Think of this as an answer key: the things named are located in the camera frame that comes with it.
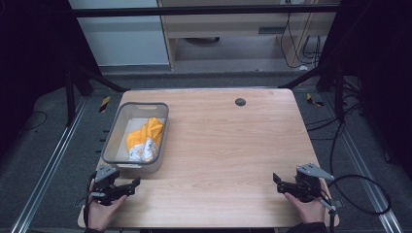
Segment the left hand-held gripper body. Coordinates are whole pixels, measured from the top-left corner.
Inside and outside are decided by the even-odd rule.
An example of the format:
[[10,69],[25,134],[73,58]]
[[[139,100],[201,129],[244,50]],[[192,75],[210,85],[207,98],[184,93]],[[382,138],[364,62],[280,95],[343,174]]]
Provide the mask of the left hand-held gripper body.
[[120,172],[111,166],[101,164],[98,169],[90,176],[89,185],[86,189],[86,204],[89,205],[93,200],[103,206],[110,206],[116,200],[115,180],[120,176]]

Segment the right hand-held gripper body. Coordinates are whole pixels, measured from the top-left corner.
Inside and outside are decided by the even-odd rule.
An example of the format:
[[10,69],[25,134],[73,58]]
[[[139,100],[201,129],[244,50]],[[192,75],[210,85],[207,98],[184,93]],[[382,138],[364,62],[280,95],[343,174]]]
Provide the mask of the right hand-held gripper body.
[[333,181],[334,176],[314,163],[297,165],[295,176],[297,191],[293,196],[304,203],[320,197],[321,179]]

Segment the yellow and white cloth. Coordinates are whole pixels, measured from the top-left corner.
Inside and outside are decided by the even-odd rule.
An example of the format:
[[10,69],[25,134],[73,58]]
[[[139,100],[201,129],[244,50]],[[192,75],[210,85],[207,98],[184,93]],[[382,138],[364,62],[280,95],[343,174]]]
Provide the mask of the yellow and white cloth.
[[140,129],[127,134],[125,144],[129,160],[139,163],[154,160],[159,151],[162,132],[163,123],[151,117]]

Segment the gray plastic basket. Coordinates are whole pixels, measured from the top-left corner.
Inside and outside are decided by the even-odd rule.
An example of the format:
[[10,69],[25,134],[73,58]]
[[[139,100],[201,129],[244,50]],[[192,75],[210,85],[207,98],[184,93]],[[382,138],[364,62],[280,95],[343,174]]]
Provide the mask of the gray plastic basket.
[[117,111],[101,159],[129,173],[156,172],[162,163],[168,114],[165,103],[123,103]]

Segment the person's right hand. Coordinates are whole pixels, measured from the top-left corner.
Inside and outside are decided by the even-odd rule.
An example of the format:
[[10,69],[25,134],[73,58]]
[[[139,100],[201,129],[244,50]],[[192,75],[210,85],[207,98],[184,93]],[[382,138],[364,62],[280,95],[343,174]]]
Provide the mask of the person's right hand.
[[321,198],[314,199],[311,202],[303,203],[296,197],[286,192],[284,196],[297,209],[300,219],[303,223],[324,223],[326,219],[326,207],[321,202]]

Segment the person's left hand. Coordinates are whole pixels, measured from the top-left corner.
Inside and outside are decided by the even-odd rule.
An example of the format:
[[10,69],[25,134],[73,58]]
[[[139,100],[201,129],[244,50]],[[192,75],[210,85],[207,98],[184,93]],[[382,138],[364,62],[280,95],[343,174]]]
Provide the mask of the person's left hand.
[[92,197],[87,200],[87,227],[85,233],[105,233],[117,210],[125,203],[126,195],[115,201],[110,206],[96,202]]

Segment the black and yellow tape marker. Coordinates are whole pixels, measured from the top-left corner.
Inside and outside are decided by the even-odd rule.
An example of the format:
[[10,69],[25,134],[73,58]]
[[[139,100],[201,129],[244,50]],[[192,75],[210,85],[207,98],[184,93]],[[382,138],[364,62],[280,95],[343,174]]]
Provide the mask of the black and yellow tape marker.
[[314,106],[324,106],[324,103],[322,101],[315,101],[310,93],[306,93],[306,101],[307,103],[312,104]]
[[101,103],[100,108],[99,108],[99,113],[104,113],[105,112],[110,100],[111,100],[111,96],[106,96],[106,97],[103,98],[102,103]]

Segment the black metal stand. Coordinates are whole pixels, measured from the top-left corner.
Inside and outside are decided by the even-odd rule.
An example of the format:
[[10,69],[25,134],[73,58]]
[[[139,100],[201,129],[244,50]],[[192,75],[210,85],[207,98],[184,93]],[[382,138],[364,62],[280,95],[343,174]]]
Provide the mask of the black metal stand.
[[320,91],[326,91],[334,86],[334,112],[340,121],[344,120],[343,112],[343,68],[340,65],[323,64],[304,73],[297,79],[280,85],[280,88],[293,89],[300,83],[304,83],[312,77],[319,76],[320,79],[316,88]]
[[97,81],[113,91],[126,92],[127,88],[121,87],[115,83],[106,80],[102,75],[93,73],[92,71],[81,67],[71,67],[65,71],[65,90],[66,90],[66,102],[67,102],[67,121],[66,125],[70,126],[76,117],[75,109],[75,92],[76,87],[82,96],[90,96],[93,93],[93,87],[91,86],[89,79]]

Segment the white cabinet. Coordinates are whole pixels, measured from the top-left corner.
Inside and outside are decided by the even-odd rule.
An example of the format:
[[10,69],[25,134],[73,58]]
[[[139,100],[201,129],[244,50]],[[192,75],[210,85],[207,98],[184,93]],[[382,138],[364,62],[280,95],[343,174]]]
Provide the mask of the white cabinet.
[[[157,7],[156,0],[69,0],[73,10]],[[168,65],[160,17],[79,17],[99,67]]]

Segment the light wooden desk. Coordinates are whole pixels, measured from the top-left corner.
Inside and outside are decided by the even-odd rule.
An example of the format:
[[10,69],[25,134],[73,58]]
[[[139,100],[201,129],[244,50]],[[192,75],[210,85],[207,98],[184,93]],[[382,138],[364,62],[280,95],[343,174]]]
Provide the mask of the light wooden desk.
[[[241,6],[241,5],[312,5],[334,4],[340,0],[156,0],[160,7]],[[326,36],[335,13],[240,14],[163,16],[165,37],[183,38],[274,35],[290,66],[303,60],[307,38]]]

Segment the aluminium floor rail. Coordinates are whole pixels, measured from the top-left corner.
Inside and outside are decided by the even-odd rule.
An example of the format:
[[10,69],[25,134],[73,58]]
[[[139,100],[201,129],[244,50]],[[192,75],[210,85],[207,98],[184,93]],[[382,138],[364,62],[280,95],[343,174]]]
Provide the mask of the aluminium floor rail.
[[[361,176],[367,177],[369,179],[374,179],[372,173],[367,167],[365,161],[361,157],[361,153],[358,150],[352,136],[350,135],[347,127],[343,127],[341,130],[341,140],[345,146],[348,156],[351,159],[357,173]],[[379,219],[386,230],[387,233],[403,233],[394,212],[389,206],[389,202],[384,195],[384,191],[379,188],[376,184],[372,184],[369,181],[363,181],[363,186],[365,192],[371,204],[376,212],[383,212],[389,209],[386,213],[379,215]]]
[[86,97],[81,97],[79,104],[75,109],[75,116],[73,121],[65,127],[54,151],[49,159],[46,168],[39,180],[37,181],[29,199],[27,200],[23,210],[19,214],[17,220],[15,221],[13,227],[11,228],[11,233],[26,233],[33,217],[36,215],[40,204],[42,203],[44,196],[50,186],[52,178],[60,164],[62,157],[64,156],[72,137],[79,125],[79,122],[85,112],[85,107],[88,102]]

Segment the black horizontal frame bar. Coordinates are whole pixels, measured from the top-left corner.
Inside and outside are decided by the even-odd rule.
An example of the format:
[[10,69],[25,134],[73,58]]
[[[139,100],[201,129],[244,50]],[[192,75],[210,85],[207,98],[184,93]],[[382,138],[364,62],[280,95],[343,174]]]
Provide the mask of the black horizontal frame bar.
[[151,17],[151,16],[198,16],[240,14],[288,14],[332,13],[339,4],[315,5],[241,5],[241,6],[195,6],[127,9],[80,9],[72,10],[75,17]]

